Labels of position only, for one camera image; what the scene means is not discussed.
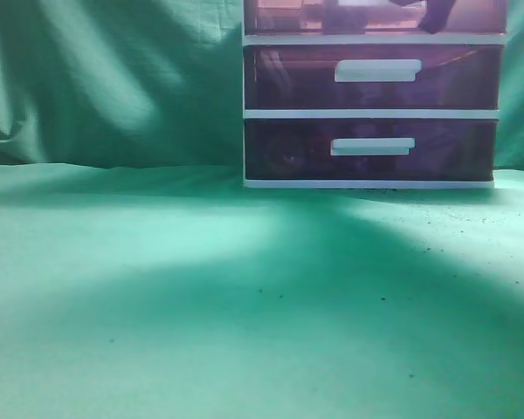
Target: green tablecloth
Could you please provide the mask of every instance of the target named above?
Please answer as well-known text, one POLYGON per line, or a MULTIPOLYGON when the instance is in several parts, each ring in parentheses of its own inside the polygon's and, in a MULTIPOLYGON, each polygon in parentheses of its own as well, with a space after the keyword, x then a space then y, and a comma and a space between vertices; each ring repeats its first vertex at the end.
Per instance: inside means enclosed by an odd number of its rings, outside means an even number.
POLYGON ((497 178, 0 167, 0 419, 524 419, 524 173, 497 178))

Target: white drawer handle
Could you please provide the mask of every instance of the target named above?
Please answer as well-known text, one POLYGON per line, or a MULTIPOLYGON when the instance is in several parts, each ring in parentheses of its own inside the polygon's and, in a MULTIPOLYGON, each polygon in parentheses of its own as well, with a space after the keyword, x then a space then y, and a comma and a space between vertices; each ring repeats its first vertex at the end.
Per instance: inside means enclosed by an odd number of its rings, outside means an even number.
POLYGON ((338 138, 332 141, 330 154, 408 155, 415 146, 414 138, 338 138))
POLYGON ((420 59, 346 59, 335 67, 339 83, 415 81, 420 59))

